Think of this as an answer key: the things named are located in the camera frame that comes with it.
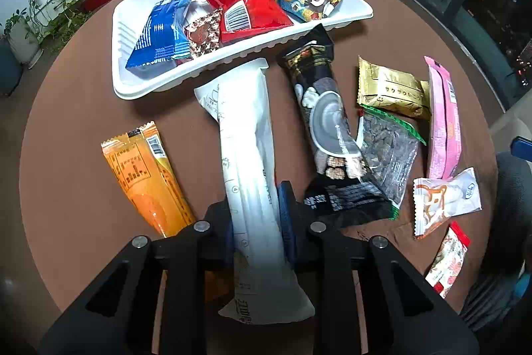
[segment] red and white snack package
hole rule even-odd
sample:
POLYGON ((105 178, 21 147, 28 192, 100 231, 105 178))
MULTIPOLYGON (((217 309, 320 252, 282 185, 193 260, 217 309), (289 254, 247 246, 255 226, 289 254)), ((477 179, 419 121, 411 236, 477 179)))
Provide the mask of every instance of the red and white snack package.
POLYGON ((456 221, 449 226, 440 250, 425 277, 442 298, 445 298, 462 269, 469 247, 469 238, 456 221))
POLYGON ((451 75, 434 59, 425 56, 425 62, 429 66, 430 103, 433 113, 430 122, 429 144, 429 169, 427 177, 432 179, 450 178, 458 166, 462 153, 462 136, 460 133, 460 120, 458 118, 457 97, 454 93, 451 75), (445 108, 445 120, 442 121, 442 104, 445 108), (442 126, 446 126, 445 132, 445 165, 441 172, 443 136, 442 126))
POLYGON ((473 167, 454 178, 414 179, 414 236, 424 238, 450 217, 480 211, 480 192, 473 167))
POLYGON ((274 31, 293 22, 275 0, 206 0, 222 9, 220 36, 222 43, 274 31))

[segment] black snack package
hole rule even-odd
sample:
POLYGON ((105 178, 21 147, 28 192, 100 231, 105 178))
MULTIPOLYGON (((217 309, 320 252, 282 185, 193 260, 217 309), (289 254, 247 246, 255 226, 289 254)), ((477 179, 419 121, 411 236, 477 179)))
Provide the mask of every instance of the black snack package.
POLYGON ((318 173, 304 203, 335 227, 390 218, 392 203, 351 137, 333 59, 334 44, 321 24, 277 57, 292 80, 318 173))

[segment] round brown table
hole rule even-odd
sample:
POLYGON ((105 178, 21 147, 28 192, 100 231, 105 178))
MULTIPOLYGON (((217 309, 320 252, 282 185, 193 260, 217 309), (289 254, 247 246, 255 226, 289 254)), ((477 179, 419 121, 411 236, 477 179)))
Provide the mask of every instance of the round brown table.
MULTIPOLYGON (((300 200, 314 174, 293 89, 275 62, 279 46, 204 72, 165 92, 133 101, 118 98, 111 79, 111 32, 113 10, 120 1, 98 11, 60 53, 35 98, 22 144, 20 202, 26 236, 42 279, 61 310, 131 238, 157 237, 120 189, 100 142, 154 120, 196 217, 203 217, 210 204, 224 198, 218 126, 196 102, 193 89, 231 67, 256 57, 268 59, 277 180, 290 180, 300 200)), ((373 7, 373 18, 330 32, 335 43, 333 71, 355 131, 358 55, 421 80, 428 79, 423 56, 429 55, 453 78, 462 126, 459 170, 475 168, 483 207, 457 218, 471 238, 464 267, 447 296, 459 310, 484 254, 495 202, 497 168, 488 126, 469 80, 436 32, 399 0, 366 1, 373 7)), ((418 128, 427 137, 427 123, 420 122, 418 128)), ((345 230, 357 237, 385 235, 421 273, 432 263, 448 227, 442 225, 421 241, 413 239, 412 179, 424 175, 426 159, 423 147, 396 221, 345 230)))

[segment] floor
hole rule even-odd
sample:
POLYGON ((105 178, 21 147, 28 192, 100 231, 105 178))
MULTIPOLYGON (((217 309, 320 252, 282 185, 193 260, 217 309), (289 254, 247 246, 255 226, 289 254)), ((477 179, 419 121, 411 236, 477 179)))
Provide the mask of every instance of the floor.
MULTIPOLYGON (((475 62, 465 53, 453 35, 414 0, 401 0, 423 18, 445 41, 467 73, 480 100, 488 124, 493 124, 502 109, 475 62)), ((41 59, 25 70, 20 85, 9 98, 0 99, 0 158, 3 162, 0 196, 0 343, 9 335, 18 353, 31 353, 46 329, 58 317, 34 265, 22 224, 18 171, 22 138, 31 105, 51 67, 55 55, 45 46, 41 59)))

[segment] white candy wrapper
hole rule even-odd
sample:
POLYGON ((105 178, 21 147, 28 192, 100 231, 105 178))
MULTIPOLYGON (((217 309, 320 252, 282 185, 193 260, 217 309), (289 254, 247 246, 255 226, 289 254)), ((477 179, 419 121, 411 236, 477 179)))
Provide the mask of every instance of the white candy wrapper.
POLYGON ((220 125, 225 192, 235 241, 235 298, 220 315, 246 324, 307 319, 315 309, 283 247, 274 178, 273 135, 264 58, 196 88, 198 102, 220 125))
POLYGON ((469 248, 469 238, 456 221, 449 226, 438 254, 427 273, 427 280, 442 298, 445 298, 457 279, 469 248))
POLYGON ((480 193, 473 167, 454 178, 414 179, 416 238, 424 238, 450 217, 480 211, 480 193))

